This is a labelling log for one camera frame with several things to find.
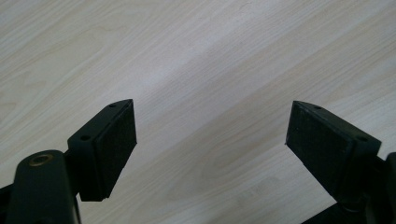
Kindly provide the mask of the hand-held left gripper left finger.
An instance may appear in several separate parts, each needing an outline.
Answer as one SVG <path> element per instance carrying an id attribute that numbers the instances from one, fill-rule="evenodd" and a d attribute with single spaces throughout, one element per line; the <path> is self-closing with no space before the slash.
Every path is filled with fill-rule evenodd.
<path id="1" fill-rule="evenodd" d="M 136 144 L 134 101 L 105 106 L 67 140 L 73 191 L 83 202 L 108 198 Z"/>

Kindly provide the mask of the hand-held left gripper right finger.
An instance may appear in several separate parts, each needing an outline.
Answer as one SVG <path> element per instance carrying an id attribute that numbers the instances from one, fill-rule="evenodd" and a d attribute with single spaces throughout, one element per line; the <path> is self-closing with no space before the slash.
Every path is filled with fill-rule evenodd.
<path id="1" fill-rule="evenodd" d="M 292 103 L 286 145 L 340 203 L 355 203 L 381 142 L 318 105 Z"/>

